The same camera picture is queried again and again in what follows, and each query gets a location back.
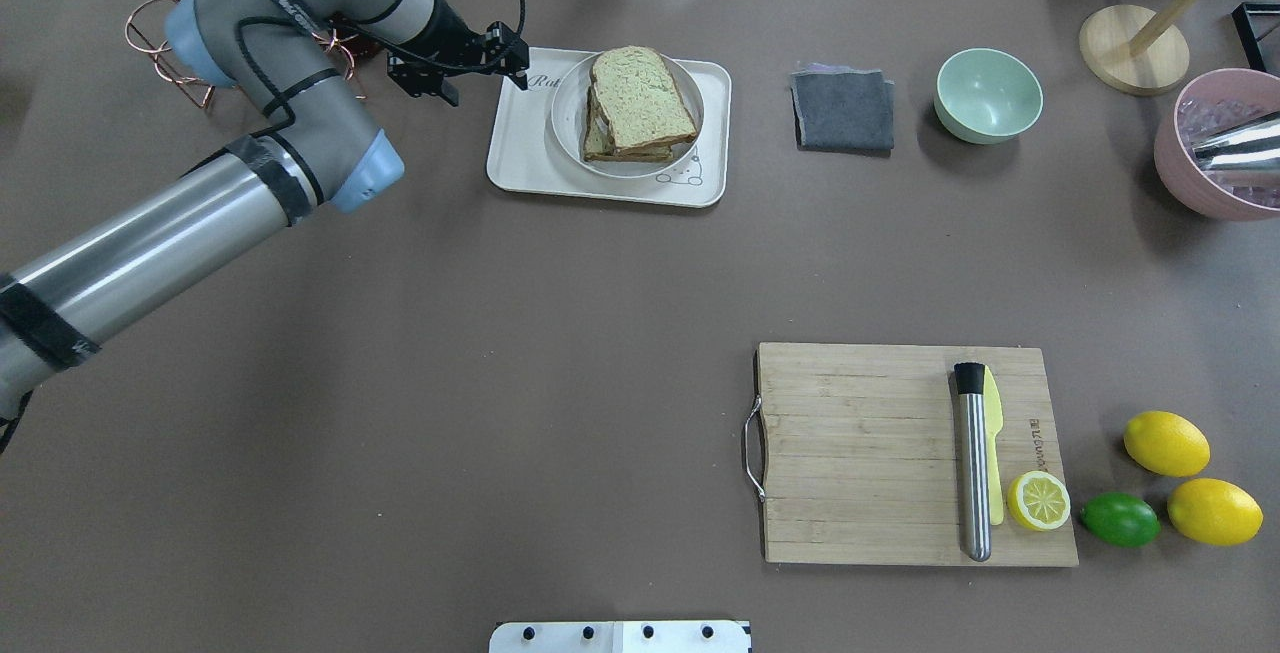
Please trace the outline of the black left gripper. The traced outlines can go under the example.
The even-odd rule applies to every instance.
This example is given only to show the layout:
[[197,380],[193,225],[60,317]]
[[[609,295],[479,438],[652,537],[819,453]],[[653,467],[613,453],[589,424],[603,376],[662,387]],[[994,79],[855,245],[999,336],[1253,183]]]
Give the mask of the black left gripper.
[[440,0],[428,27],[404,44],[392,44],[387,76],[411,97],[430,96],[460,106],[452,76],[506,76],[520,91],[529,91],[529,46],[520,29],[494,20],[483,32],[470,29],[461,15]]

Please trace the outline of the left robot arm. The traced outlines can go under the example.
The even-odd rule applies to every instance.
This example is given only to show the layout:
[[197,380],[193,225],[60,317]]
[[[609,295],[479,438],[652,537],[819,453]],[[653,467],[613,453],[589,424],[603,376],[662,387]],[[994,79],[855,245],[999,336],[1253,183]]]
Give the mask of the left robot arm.
[[262,131],[224,143],[152,198],[3,274],[3,439],[35,389],[115,334],[315,207],[351,213],[404,174],[388,134],[319,38],[352,29],[380,44],[411,96],[457,105],[452,76],[527,88],[521,27],[470,29],[445,0],[180,0],[166,15],[175,56],[236,87]]

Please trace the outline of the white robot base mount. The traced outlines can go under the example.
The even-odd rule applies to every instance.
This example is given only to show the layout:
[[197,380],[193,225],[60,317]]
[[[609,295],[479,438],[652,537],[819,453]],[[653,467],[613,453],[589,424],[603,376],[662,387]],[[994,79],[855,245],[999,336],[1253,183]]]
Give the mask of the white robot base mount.
[[736,620],[506,622],[489,652],[753,652],[750,624]]

